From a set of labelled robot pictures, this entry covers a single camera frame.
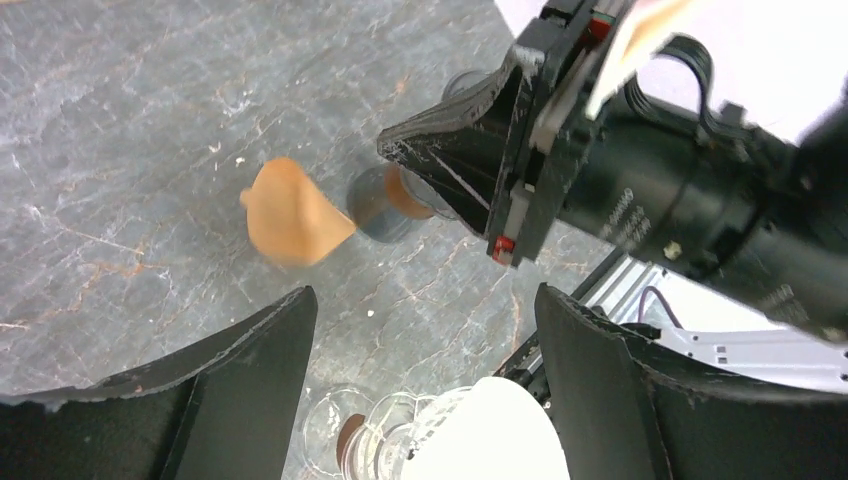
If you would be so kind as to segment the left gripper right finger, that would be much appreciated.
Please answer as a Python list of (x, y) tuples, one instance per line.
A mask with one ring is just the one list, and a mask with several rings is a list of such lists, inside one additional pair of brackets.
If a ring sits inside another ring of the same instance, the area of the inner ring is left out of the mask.
[(701, 363), (595, 312), (544, 361), (574, 479), (843, 479), (847, 399)]

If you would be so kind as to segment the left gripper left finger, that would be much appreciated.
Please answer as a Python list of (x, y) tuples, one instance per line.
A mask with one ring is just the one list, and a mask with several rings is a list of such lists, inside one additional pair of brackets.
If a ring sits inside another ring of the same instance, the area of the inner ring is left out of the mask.
[(301, 287), (87, 388), (1, 399), (5, 479), (278, 479), (312, 349)]

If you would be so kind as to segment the clear glass dripper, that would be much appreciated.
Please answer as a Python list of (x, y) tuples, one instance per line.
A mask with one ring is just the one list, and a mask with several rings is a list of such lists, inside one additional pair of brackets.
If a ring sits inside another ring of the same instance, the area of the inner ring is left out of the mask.
[(340, 430), (336, 445), (342, 477), (399, 479), (404, 465), (470, 391), (466, 386), (441, 395), (396, 392), (379, 400), (369, 413), (350, 416)]

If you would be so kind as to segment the brown paper coffee filter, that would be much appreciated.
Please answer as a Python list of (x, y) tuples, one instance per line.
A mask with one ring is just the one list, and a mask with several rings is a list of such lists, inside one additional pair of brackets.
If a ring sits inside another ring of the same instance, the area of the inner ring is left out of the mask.
[(281, 266), (315, 265), (356, 231), (300, 165), (286, 157), (262, 166), (241, 192), (240, 204), (252, 245)]

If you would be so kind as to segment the dark smoked plastic dripper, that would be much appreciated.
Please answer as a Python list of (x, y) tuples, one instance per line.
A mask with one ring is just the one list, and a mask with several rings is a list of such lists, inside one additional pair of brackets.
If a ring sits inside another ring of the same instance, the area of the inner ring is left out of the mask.
[(441, 100), (446, 101), (474, 87), (491, 75), (490, 72), (479, 69), (465, 70), (454, 75), (445, 85)]

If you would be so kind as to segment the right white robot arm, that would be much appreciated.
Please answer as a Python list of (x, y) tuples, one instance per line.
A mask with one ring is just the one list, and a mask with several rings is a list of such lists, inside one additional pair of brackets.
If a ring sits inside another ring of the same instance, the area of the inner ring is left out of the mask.
[(631, 73), (600, 91), (630, 1), (550, 1), (490, 73), (383, 130), (379, 155), (419, 176), (497, 262), (535, 260), (556, 222), (665, 267), (770, 320), (847, 339), (847, 109), (800, 146), (708, 105), (704, 45), (650, 55), (693, 74), (698, 106), (655, 99)]

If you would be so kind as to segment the white paper coffee filter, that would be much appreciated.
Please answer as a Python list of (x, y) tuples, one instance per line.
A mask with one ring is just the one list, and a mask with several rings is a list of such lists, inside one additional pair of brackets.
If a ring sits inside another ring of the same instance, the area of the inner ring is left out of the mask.
[(570, 475), (543, 407), (517, 383), (485, 377), (404, 462), (400, 477), (553, 480)]

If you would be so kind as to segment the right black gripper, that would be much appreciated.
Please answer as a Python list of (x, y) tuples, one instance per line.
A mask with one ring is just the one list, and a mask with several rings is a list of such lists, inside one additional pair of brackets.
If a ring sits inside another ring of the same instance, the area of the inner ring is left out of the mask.
[(583, 107), (628, 1), (534, 1), (501, 66), (384, 129), (378, 153), (421, 177), (488, 254), (537, 258), (595, 133)]

